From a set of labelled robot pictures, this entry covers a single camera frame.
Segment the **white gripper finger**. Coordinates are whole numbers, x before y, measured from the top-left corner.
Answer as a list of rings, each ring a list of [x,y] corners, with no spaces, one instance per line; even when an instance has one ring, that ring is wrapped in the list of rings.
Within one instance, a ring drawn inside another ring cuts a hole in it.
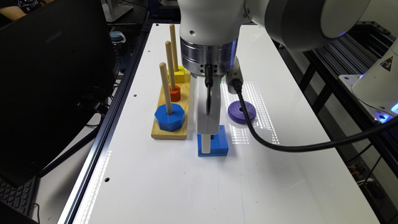
[[[209,154],[211,152],[211,135],[202,134],[201,135],[201,153]]]

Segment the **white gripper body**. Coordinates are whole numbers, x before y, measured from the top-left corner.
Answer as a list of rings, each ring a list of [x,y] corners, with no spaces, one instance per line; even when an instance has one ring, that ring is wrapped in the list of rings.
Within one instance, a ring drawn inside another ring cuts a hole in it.
[[[219,130],[221,111],[220,78],[213,77],[213,86],[205,86],[205,76],[197,76],[195,93],[195,121],[198,134],[214,135]]]

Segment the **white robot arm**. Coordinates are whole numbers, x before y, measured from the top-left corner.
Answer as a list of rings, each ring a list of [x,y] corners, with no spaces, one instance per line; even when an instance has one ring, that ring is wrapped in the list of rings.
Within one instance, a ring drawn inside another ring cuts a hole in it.
[[[219,131],[220,79],[230,84],[237,66],[240,27],[253,22],[280,44],[308,51],[341,37],[363,15],[363,0],[234,0],[179,1],[183,66],[196,78],[196,130],[201,151],[211,151],[211,136]]]

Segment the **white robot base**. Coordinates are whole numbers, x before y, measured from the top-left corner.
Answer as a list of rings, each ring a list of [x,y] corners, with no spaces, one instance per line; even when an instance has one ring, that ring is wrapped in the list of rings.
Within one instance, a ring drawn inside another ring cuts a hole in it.
[[[397,117],[397,42],[364,74],[339,79],[377,122]]]

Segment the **person forearm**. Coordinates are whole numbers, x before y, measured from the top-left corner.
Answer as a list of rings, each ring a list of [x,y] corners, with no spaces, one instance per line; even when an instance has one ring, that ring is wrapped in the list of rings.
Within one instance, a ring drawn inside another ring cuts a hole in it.
[[[1,0],[1,15],[16,21],[53,0]]]

